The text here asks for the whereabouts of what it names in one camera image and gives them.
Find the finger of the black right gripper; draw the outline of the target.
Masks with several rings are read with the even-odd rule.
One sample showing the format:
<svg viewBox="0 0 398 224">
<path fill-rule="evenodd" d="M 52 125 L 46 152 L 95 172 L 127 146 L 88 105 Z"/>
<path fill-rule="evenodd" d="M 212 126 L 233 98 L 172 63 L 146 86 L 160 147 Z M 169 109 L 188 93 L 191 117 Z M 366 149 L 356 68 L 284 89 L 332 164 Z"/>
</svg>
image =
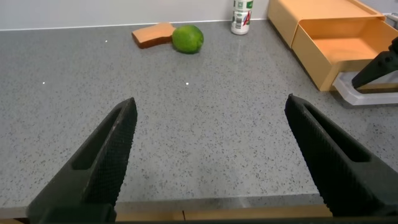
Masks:
<svg viewBox="0 0 398 224">
<path fill-rule="evenodd" d="M 365 66 L 351 81 L 352 86 L 357 89 L 384 75 L 397 70 L 397 53 L 383 51 Z"/>
</svg>

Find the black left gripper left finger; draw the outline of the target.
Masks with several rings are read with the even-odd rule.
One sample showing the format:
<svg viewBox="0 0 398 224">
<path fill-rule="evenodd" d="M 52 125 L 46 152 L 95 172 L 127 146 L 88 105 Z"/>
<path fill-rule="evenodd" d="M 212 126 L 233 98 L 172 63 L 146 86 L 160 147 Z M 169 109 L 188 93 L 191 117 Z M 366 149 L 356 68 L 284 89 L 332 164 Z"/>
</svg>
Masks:
<svg viewBox="0 0 398 224">
<path fill-rule="evenodd" d="M 136 123 L 134 99 L 118 103 L 29 204 L 29 221 L 115 222 Z"/>
</svg>

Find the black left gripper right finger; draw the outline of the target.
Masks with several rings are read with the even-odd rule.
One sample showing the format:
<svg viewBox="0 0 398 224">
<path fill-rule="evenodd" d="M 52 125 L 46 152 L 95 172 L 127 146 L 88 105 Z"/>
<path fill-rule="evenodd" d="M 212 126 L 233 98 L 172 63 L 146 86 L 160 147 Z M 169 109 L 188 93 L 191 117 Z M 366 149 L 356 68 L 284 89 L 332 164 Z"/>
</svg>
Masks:
<svg viewBox="0 0 398 224">
<path fill-rule="evenodd" d="M 290 129 L 334 216 L 396 216 L 397 172 L 303 98 L 290 94 Z"/>
</svg>

